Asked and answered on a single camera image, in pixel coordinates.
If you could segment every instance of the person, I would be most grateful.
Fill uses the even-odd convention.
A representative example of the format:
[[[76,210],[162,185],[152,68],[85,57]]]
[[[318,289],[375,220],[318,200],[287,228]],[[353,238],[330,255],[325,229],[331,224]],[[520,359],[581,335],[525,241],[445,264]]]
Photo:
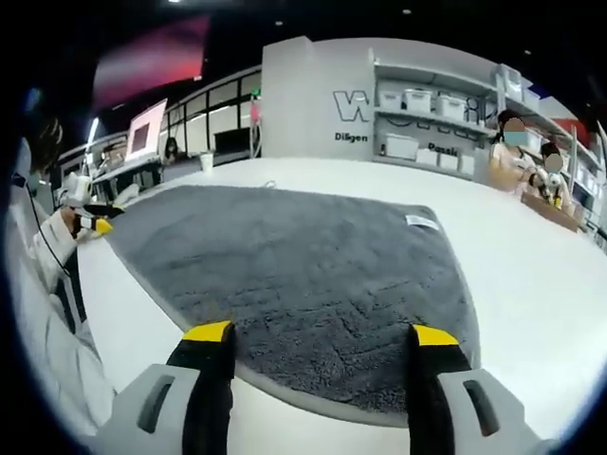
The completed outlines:
[[[520,196],[535,172],[533,159],[521,148],[527,142],[526,129],[509,109],[499,114],[498,128],[489,158],[489,183],[498,190]]]
[[[540,149],[540,155],[543,164],[530,177],[529,184],[536,189],[535,195],[573,216],[575,205],[561,174],[563,161],[559,147],[552,141],[546,142]]]
[[[177,141],[174,137],[168,137],[167,143],[164,147],[164,156],[166,157],[167,164],[173,164],[177,161],[179,155],[179,149],[177,147]]]
[[[99,357],[69,331],[54,294],[77,245],[78,216],[72,209],[46,216],[33,197],[63,135],[59,121],[41,107],[44,103],[34,104],[25,115],[11,177],[5,248],[12,310],[37,385],[61,423],[82,439],[109,419],[116,392]]]

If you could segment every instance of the towel label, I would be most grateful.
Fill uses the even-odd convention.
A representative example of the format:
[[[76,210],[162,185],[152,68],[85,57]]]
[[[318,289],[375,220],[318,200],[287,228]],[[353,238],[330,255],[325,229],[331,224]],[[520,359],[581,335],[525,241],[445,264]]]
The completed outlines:
[[[432,228],[434,230],[440,231],[438,225],[428,218],[423,218],[417,215],[407,215],[407,224],[409,226],[425,226],[426,228]]]

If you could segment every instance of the pink monitor screen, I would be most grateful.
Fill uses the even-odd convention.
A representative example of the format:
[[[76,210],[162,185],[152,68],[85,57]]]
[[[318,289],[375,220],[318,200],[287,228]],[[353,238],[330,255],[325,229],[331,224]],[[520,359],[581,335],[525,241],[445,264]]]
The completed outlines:
[[[158,154],[160,126],[167,101],[163,100],[131,120],[125,161]]]
[[[101,58],[93,107],[114,107],[135,95],[202,76],[209,17],[197,16],[149,32]]]

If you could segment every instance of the cable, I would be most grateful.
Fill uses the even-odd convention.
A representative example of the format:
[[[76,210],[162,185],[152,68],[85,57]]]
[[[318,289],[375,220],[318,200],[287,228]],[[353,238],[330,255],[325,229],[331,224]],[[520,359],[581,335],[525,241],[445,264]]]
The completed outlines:
[[[42,232],[42,227],[40,226],[40,220],[38,219],[38,213],[36,212],[36,206],[34,205],[34,198],[31,195],[31,191],[29,190],[29,186],[28,186],[27,182],[26,182],[26,188],[28,189],[29,202],[31,203],[31,209],[34,212],[34,218],[36,219],[36,225],[38,226],[38,231],[40,232],[40,235],[42,236],[42,239],[45,241],[45,244],[46,244],[46,247],[48,248],[48,251],[50,251],[50,254],[52,254],[53,258],[57,262],[57,265],[63,270],[63,272],[67,275],[67,277],[71,279],[71,275],[65,269],[65,267],[61,264],[61,262],[59,261],[59,259],[55,255],[55,252],[53,251],[53,248],[50,247],[50,245],[48,244],[48,240],[46,239],[44,233]]]

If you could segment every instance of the computer monitor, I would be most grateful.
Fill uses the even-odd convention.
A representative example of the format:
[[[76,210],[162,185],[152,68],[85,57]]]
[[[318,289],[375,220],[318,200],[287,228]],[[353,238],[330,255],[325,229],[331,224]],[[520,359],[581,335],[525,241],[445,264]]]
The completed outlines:
[[[158,154],[160,126],[166,107],[167,100],[163,100],[131,120],[124,161]]]

